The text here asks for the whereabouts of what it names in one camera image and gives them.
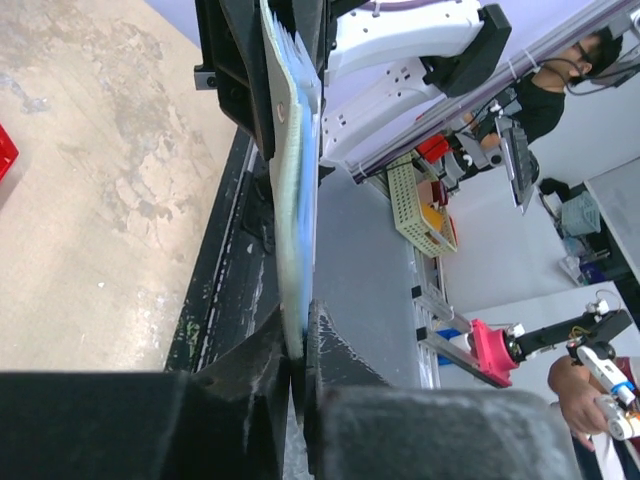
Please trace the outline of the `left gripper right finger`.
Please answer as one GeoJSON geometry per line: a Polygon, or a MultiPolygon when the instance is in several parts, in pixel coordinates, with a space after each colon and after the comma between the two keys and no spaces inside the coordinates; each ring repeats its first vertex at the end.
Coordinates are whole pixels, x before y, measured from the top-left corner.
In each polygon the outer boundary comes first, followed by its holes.
{"type": "Polygon", "coordinates": [[[518,390],[389,385],[310,306],[304,438],[317,479],[578,479],[569,434],[518,390]]]}

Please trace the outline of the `person hand in background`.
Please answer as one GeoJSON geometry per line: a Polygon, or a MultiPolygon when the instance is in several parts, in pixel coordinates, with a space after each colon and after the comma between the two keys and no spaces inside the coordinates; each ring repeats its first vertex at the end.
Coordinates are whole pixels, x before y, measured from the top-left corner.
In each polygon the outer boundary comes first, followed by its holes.
{"type": "Polygon", "coordinates": [[[589,383],[569,386],[558,393],[560,409],[572,435],[591,452],[595,450],[591,437],[608,430],[606,418],[596,404],[599,397],[600,392],[589,383]]]}

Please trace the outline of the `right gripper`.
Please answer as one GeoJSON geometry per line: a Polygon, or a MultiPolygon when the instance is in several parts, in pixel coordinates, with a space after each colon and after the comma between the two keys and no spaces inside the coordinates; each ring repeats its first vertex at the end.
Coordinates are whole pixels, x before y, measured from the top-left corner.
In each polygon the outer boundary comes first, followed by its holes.
{"type": "MultiPolygon", "coordinates": [[[[272,12],[283,32],[279,42],[290,77],[294,75],[293,52],[299,36],[319,77],[324,99],[329,1],[275,0],[272,12]]],[[[202,63],[195,72],[204,89],[216,89],[220,108],[252,137],[265,160],[275,151],[274,122],[269,78],[257,1],[197,1],[197,25],[202,63]]]]}

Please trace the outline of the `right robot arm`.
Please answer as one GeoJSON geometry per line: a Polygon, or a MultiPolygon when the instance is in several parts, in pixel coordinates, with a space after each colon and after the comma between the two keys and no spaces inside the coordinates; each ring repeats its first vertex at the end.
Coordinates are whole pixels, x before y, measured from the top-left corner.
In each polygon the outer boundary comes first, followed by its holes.
{"type": "Polygon", "coordinates": [[[265,160],[302,121],[320,158],[342,161],[385,125],[493,74],[511,35],[477,1],[199,1],[194,80],[265,160]]]}

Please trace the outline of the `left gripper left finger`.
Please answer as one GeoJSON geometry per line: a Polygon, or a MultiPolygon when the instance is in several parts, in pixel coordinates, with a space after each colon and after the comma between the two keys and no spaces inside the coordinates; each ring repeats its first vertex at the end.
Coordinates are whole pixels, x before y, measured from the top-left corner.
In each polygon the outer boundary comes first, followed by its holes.
{"type": "Polygon", "coordinates": [[[273,313],[198,373],[1,377],[5,479],[278,479],[290,363],[273,313]]]}

